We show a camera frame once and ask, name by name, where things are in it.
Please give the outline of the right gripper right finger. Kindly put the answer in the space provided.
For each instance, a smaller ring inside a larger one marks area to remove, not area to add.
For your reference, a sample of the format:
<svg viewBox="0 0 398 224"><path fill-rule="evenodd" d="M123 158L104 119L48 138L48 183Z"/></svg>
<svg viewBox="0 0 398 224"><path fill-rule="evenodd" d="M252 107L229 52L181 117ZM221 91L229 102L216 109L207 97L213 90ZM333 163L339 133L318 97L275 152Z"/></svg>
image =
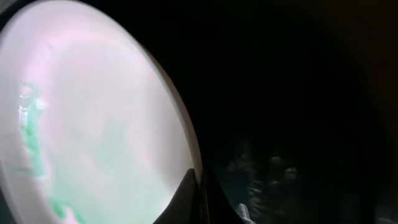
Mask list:
<svg viewBox="0 0 398 224"><path fill-rule="evenodd" d="M214 173L203 173L203 219L206 224L243 224Z"/></svg>

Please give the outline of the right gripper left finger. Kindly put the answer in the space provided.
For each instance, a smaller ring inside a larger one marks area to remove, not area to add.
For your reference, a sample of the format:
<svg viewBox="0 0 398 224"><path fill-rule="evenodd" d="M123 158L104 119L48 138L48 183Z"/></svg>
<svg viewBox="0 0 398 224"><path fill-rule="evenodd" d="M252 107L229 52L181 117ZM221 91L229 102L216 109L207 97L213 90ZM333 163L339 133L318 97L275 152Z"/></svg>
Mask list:
<svg viewBox="0 0 398 224"><path fill-rule="evenodd" d="M154 224L199 224L200 199L194 169L187 170L169 205Z"/></svg>

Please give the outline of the white plate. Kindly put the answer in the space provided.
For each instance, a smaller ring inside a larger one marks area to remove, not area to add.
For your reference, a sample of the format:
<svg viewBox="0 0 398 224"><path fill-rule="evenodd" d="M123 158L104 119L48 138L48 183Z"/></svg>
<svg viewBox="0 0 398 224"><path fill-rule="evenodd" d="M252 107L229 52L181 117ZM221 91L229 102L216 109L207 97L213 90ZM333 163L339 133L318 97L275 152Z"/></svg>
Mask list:
<svg viewBox="0 0 398 224"><path fill-rule="evenodd" d="M153 224L202 164L183 101L119 23L37 1L1 31L1 194L18 224Z"/></svg>

